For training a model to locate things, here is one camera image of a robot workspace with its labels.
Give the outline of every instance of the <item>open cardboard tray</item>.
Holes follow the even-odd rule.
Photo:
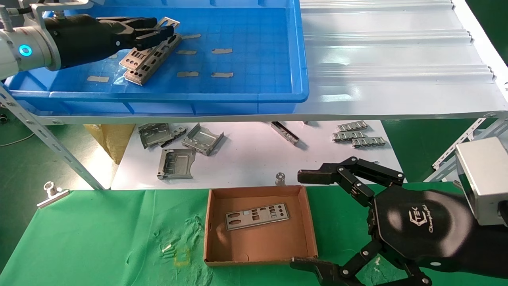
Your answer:
[[[277,203],[285,203],[288,220],[226,230],[226,213]],[[287,264],[293,256],[318,256],[304,186],[210,190],[205,230],[206,265]]]

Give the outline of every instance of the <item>green cloth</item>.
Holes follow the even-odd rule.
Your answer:
[[[450,183],[405,187],[457,191]],[[308,197],[320,258],[344,264],[370,240],[367,209],[337,186],[309,187]],[[207,267],[207,200],[208,190],[73,191],[35,213],[0,285],[318,285],[314,274],[287,265]],[[362,282],[405,277],[378,258],[359,273]],[[467,273],[424,272],[434,285],[507,283]]]

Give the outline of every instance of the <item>blue crate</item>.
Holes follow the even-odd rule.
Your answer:
[[[118,64],[128,53],[61,71],[19,73],[6,85],[28,110],[40,115],[205,116],[292,113],[309,94],[299,0],[106,0],[94,17],[164,16],[181,22],[183,40],[145,86],[127,82]],[[233,53],[212,54],[214,48]],[[198,77],[177,77],[199,71]],[[231,78],[212,72],[233,72]],[[89,76],[109,77],[106,83]]]

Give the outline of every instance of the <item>printed logo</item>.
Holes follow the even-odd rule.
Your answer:
[[[429,223],[429,232],[434,232],[434,224],[432,222],[432,215],[430,214],[430,210],[426,205],[422,205],[423,211],[419,211],[418,208],[411,207],[409,211],[409,221],[416,224],[417,226],[422,226],[426,223]]]
[[[425,213],[420,212],[418,208],[412,208],[412,211],[409,211],[409,220],[417,226],[422,226],[428,222]]]

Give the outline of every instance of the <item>cardboard box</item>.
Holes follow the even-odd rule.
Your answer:
[[[136,124],[84,124],[84,127],[113,159],[120,164]]]
[[[278,203],[285,203],[288,220],[226,229],[226,213]],[[211,189],[205,225],[204,260],[208,266],[287,264],[293,256],[318,256],[304,186]]]

